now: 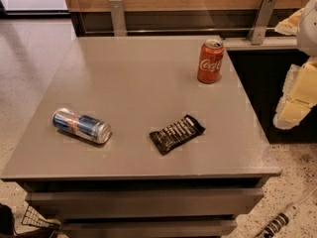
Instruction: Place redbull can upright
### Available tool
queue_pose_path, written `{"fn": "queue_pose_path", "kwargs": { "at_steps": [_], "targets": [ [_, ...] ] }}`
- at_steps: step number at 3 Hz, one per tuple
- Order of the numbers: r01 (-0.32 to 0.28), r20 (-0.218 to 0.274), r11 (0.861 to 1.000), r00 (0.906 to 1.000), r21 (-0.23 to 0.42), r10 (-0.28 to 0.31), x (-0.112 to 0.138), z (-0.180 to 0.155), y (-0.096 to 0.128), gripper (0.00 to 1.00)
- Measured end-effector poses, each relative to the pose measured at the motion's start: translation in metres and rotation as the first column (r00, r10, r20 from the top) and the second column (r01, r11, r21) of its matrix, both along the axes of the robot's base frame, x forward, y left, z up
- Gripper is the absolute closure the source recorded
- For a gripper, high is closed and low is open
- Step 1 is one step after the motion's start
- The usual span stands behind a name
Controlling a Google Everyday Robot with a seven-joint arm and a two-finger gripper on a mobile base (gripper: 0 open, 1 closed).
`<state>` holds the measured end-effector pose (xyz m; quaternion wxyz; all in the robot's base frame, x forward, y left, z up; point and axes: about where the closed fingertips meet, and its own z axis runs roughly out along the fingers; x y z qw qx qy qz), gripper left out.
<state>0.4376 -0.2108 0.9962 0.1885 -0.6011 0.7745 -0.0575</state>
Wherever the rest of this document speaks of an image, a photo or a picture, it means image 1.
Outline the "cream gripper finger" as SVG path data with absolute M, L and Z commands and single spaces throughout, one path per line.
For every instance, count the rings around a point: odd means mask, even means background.
M 298 126 L 317 105 L 317 61 L 303 66 L 293 64 L 286 74 L 282 97 L 273 117 L 273 125 L 281 130 Z
M 288 18 L 282 20 L 279 22 L 274 30 L 277 33 L 286 35 L 286 36 L 296 36 L 297 30 L 299 26 L 299 21 L 301 18 L 301 14 L 303 13 L 304 9 L 301 8 L 294 12 L 292 15 L 290 15 Z

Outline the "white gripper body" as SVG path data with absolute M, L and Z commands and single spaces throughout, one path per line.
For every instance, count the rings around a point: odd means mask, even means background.
M 297 46 L 308 56 L 317 56 L 317 0 L 309 0 L 300 16 Z

